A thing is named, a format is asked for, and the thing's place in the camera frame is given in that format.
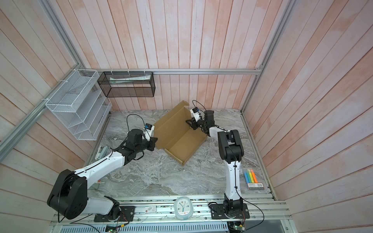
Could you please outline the brown cardboard box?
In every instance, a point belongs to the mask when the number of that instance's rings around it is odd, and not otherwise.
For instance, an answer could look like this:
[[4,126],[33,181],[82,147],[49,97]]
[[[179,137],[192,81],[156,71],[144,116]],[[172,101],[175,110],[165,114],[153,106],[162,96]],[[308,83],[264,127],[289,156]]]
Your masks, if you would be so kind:
[[181,101],[155,124],[157,149],[163,149],[179,164],[185,163],[205,142],[207,135],[200,128],[193,130],[186,121],[191,119],[189,103]]

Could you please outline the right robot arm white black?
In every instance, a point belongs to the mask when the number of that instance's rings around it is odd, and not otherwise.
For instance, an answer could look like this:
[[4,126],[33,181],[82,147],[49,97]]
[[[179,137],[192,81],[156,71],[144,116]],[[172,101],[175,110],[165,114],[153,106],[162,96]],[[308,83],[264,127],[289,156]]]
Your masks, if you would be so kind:
[[243,210],[243,198],[240,188],[240,166],[244,148],[238,130],[226,130],[215,124],[214,111],[194,107],[190,110],[191,119],[186,123],[193,129],[201,129],[207,136],[217,139],[219,155],[223,160],[226,172],[226,190],[223,209],[226,215],[233,215]]

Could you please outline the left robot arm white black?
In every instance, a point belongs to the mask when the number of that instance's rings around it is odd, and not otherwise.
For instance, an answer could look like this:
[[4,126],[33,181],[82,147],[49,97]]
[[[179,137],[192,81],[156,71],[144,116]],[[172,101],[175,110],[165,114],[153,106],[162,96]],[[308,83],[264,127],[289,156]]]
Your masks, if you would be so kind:
[[157,140],[152,136],[152,130],[131,130],[108,156],[75,171],[62,171],[47,199],[47,205],[69,220],[81,214],[94,214],[108,221],[117,221],[121,213],[119,202],[109,196],[90,198],[87,191],[102,177],[137,160],[137,154],[144,154],[146,150],[154,151]]

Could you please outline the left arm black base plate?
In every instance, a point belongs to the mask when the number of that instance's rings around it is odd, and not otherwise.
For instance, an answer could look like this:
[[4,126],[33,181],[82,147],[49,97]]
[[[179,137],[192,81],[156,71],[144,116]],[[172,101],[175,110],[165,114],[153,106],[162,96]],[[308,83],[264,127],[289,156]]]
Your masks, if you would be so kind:
[[96,214],[94,222],[131,222],[134,219],[135,206],[119,206],[107,215]]

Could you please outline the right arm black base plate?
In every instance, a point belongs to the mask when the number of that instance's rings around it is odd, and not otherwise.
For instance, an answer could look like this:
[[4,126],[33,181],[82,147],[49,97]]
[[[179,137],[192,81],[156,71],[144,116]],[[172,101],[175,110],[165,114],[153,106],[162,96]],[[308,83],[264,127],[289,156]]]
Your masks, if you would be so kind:
[[209,203],[208,207],[211,212],[212,219],[249,219],[250,214],[247,204],[243,204],[243,208],[229,210],[226,209],[224,204],[218,204],[215,202]]

